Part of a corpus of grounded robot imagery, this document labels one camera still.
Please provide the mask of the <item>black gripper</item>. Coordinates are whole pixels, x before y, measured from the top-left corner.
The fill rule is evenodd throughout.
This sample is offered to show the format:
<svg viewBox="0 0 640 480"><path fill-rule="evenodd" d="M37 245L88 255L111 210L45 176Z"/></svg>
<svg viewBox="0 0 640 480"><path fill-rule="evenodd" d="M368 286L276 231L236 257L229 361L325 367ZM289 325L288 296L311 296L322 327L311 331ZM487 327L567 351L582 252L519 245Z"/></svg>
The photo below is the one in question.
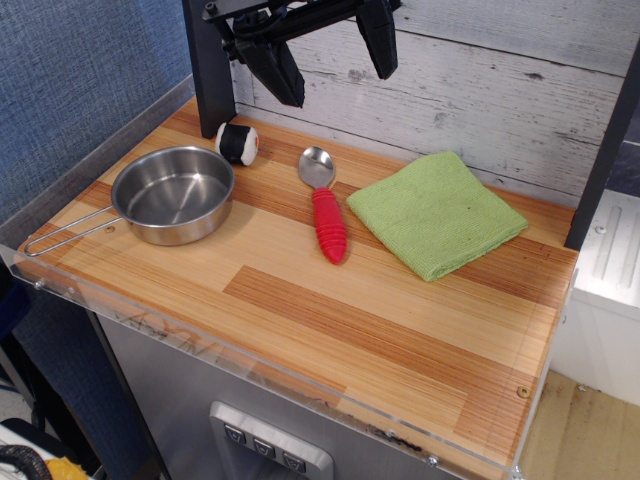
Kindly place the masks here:
<svg viewBox="0 0 640 480"><path fill-rule="evenodd" d="M386 80L398 66L393 13L400 6L384 0L209 1L202 19L216 27L231 60L242 59L240 41L267 42L256 47L254 76L281 104L301 108L304 79L285 42L354 17L378 77Z"/></svg>

